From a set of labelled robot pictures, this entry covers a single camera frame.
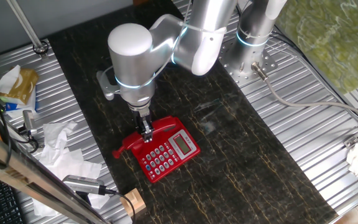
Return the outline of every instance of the cardboard box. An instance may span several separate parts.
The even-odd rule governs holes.
[[[5,103],[26,105],[31,93],[35,91],[35,84],[37,84],[38,77],[34,69],[21,68],[19,77],[9,94],[0,93],[0,99]]]

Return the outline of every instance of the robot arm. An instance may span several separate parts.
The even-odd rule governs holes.
[[[237,33],[238,47],[232,48],[236,50],[230,65],[242,71],[246,60],[247,69],[251,70],[250,65],[260,60],[264,44],[286,1],[255,0],[250,11],[243,13]],[[191,19],[186,24],[166,14],[149,30],[138,24],[123,24],[111,31],[108,45],[118,86],[110,85],[102,72],[98,72],[97,78],[108,100],[120,94],[128,102],[137,131],[145,142],[152,140],[154,130],[149,106],[155,90],[152,78],[155,72],[171,60],[195,75],[207,73],[219,55],[236,4],[237,0],[195,0]],[[241,38],[250,44],[244,46]]]
[[[97,75],[99,84],[108,100],[120,94],[128,102],[145,142],[152,140],[154,130],[149,105],[155,83],[150,78],[168,59],[195,75],[207,73],[218,57],[236,3],[237,0],[196,0],[188,25],[167,14],[149,30],[138,24],[123,24],[111,31],[108,45],[119,86],[110,85],[101,72]]]

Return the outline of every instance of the metal grating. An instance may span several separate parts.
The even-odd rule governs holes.
[[[188,1],[174,0],[173,3],[184,15]],[[234,11],[224,42],[234,39],[238,21],[239,16]],[[320,75],[310,70],[299,55],[294,55],[287,44],[270,39],[266,50],[278,64],[269,79],[281,97],[299,103],[338,101],[335,92],[321,81]],[[348,170],[347,149],[343,142],[358,132],[358,121],[337,107],[292,108],[282,105],[260,79],[240,88],[338,215],[357,206],[358,178]]]
[[[116,184],[112,179],[110,171],[107,168],[88,123],[78,106],[52,48],[49,49],[48,56],[49,59],[41,60],[40,57],[32,51],[32,45],[0,55],[0,78],[11,67],[16,65],[35,69],[40,77],[36,87],[39,108],[37,115],[35,115],[35,125],[38,129],[35,138],[39,142],[44,141],[43,124],[69,121],[77,122],[74,131],[68,136],[67,147],[71,151],[81,149],[84,160],[102,164],[99,179],[103,180],[109,189],[117,190]],[[22,117],[10,119],[9,122],[18,128],[22,126],[23,119]],[[40,154],[39,151],[34,154],[35,157]],[[24,193],[19,193],[19,200],[28,224],[74,222],[63,215],[43,218],[35,216],[32,199]],[[97,211],[102,214],[104,218],[113,220],[114,223],[132,223],[131,218],[128,217],[119,200],[119,196],[111,197],[104,207]]]

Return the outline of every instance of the metal mounting plate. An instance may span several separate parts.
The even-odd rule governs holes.
[[[218,57],[219,60],[224,58],[226,52],[233,45],[234,41],[236,40],[231,39],[222,44],[221,51]],[[266,50],[264,50],[262,53],[262,59],[263,59],[263,63],[260,66],[262,67],[262,70],[266,72],[266,74],[269,75],[269,73],[277,69],[278,67],[277,63],[273,60],[273,58],[269,55],[269,53],[267,53]],[[237,83],[237,85],[240,88],[255,79],[259,79],[259,76],[256,72],[246,73],[244,71],[240,72],[239,69],[232,69],[231,67],[225,65],[223,65],[223,67],[227,70],[227,72],[229,72],[229,74],[233,77],[234,81]]]

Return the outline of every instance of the gray cable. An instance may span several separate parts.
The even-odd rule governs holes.
[[[277,93],[276,91],[274,91],[273,87],[272,87],[272,84],[270,84],[270,81],[269,79],[266,79],[265,80],[265,83],[267,85],[267,87],[269,88],[269,90],[272,92],[272,94],[277,98],[277,100],[281,103],[283,103],[284,105],[287,105],[287,106],[294,106],[294,107],[307,107],[307,106],[324,106],[324,105],[328,105],[328,106],[338,106],[338,107],[341,107],[341,108],[345,108],[345,109],[348,109],[348,110],[351,110],[355,113],[358,114],[358,109],[356,108],[353,108],[349,105],[345,105],[343,103],[336,103],[336,102],[316,102],[316,103],[290,103],[288,101],[285,101],[283,98],[281,98]]]

